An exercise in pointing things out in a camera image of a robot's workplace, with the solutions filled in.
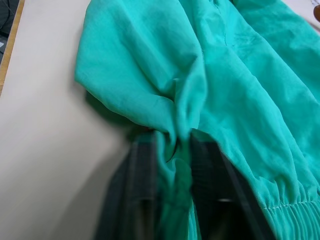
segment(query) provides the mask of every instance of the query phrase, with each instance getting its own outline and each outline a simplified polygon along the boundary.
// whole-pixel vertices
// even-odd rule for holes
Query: beige table
[[[89,1],[25,0],[0,97],[0,240],[91,239],[128,150],[74,82]],[[285,1],[319,26],[308,0]]]

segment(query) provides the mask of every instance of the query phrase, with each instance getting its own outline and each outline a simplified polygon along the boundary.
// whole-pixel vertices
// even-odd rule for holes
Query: gathered fabric
[[[192,129],[245,176],[278,239],[320,239],[320,37],[280,0],[92,0],[75,80],[156,130],[164,239],[201,239]]]

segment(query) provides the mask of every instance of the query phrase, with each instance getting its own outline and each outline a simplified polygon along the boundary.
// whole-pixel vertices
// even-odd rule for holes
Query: green fabric
[[[278,239],[320,239],[320,38],[280,0],[92,0],[75,79],[157,130],[163,239],[201,239],[192,129],[245,175]]]

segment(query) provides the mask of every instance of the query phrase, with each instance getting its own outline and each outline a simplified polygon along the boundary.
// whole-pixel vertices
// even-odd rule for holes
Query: seam
[[[299,204],[311,204],[311,203],[316,204],[319,201],[320,200],[317,200],[317,201],[299,201],[299,202],[295,202],[295,203],[292,203],[292,204],[282,204],[282,205],[279,205],[279,206],[264,207],[262,209],[271,210],[271,209],[280,209],[280,208],[293,207],[293,206],[299,205]]]

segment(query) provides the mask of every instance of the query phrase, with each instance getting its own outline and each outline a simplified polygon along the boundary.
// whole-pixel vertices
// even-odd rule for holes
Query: table surface
[[[129,149],[126,129],[92,108],[74,81],[89,2],[25,0],[16,14],[0,68],[1,240],[91,239],[106,184]],[[320,26],[309,0],[285,2]]]

